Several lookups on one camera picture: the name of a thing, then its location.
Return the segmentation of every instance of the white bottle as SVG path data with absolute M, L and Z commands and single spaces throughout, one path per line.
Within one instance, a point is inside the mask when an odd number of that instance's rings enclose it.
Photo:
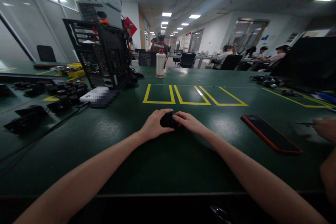
M 166 66 L 166 54 L 162 49 L 156 54 L 156 77 L 163 78 L 164 76 L 164 68 Z

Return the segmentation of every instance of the black object in hand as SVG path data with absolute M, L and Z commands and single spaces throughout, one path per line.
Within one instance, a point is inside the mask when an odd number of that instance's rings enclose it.
M 173 119 L 173 113 L 170 112 L 170 113 L 165 114 L 160 121 L 160 125 L 164 128 L 166 127 L 176 128 L 177 123 Z

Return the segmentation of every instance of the person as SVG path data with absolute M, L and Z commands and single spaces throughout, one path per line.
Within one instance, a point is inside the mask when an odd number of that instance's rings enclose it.
M 133 42 L 132 37 L 129 37 L 128 39 L 129 47 L 131 48 L 131 51 L 135 51 L 136 48 L 138 48 L 138 45 Z
M 223 64 L 224 60 L 226 59 L 226 57 L 228 55 L 231 55 L 231 54 L 236 54 L 235 53 L 235 48 L 234 46 L 232 45 L 225 45 L 223 47 L 223 49 L 220 49 L 218 52 L 217 52 L 217 57 L 216 59 L 214 60 L 214 66 L 213 66 L 213 69 L 220 69 L 221 68 L 221 65 Z
M 157 41 L 154 42 L 150 48 L 151 52 L 158 53 L 160 49 L 163 49 L 163 52 L 167 55 L 168 54 L 168 46 L 165 44 L 165 35 L 164 34 L 158 34 Z
M 155 110 L 139 131 L 70 171 L 33 202 L 14 223 L 67 223 L 99 192 L 137 147 L 161 134 L 174 131 L 173 128 L 160 125 L 162 117 L 172 111 Z M 173 115 L 173 119 L 179 126 L 204 138 L 255 202 L 277 222 L 327 223 L 284 181 L 205 127 L 195 117 L 180 111 Z
M 322 120 L 314 119 L 315 131 L 323 138 L 336 145 L 336 118 L 324 117 Z M 330 203 L 336 208 L 336 148 L 320 167 L 321 179 L 325 193 Z
M 291 47 L 288 45 L 283 45 L 280 47 L 276 48 L 277 54 L 274 56 L 271 56 L 269 58 L 261 57 L 259 58 L 262 62 L 264 63 L 270 63 L 269 65 L 266 64 L 258 64 L 256 68 L 254 68 L 254 71 L 259 71 L 259 72 L 265 72 L 268 71 L 270 72 L 272 70 L 272 66 L 280 59 L 285 57 L 286 52 L 290 50 Z
M 242 55 L 243 58 L 253 58 L 253 53 L 257 50 L 256 47 L 251 47 L 243 52 L 241 52 L 239 55 Z
M 253 57 L 254 58 L 265 58 L 266 57 L 266 53 L 265 51 L 268 50 L 268 47 L 261 47 L 258 53 L 254 53 Z

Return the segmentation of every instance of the green workbench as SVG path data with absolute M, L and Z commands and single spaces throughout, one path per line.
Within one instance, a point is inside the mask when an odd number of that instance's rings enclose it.
M 261 163 L 298 192 L 322 192 L 319 167 L 332 145 L 311 127 L 289 121 L 334 116 L 331 107 L 307 97 L 284 98 L 250 81 L 251 72 L 168 68 L 156 78 L 156 68 L 134 67 L 145 75 L 136 88 L 120 91 L 106 109 L 87 108 L 29 151 L 0 164 L 0 197 L 35 197 L 67 172 L 139 130 L 155 109 L 172 108 L 195 116 L 239 150 Z M 2 124 L 18 117 L 14 110 L 32 104 L 46 106 L 48 95 L 25 100 L 1 98 Z M 75 109 L 48 118 L 23 136 L 1 131 L 0 158 L 42 134 Z M 261 116 L 288 137 L 303 153 L 275 151 L 241 119 Z M 184 128 L 151 140 L 136 149 L 107 181 L 98 196 L 240 194 L 245 190 L 228 166 L 203 139 Z

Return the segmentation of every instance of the glass door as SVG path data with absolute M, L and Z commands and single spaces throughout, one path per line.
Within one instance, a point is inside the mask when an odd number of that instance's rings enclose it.
M 239 20 L 231 34 L 229 44 L 233 44 L 237 52 L 243 52 L 252 46 L 256 46 L 267 24 L 267 22 L 262 21 Z

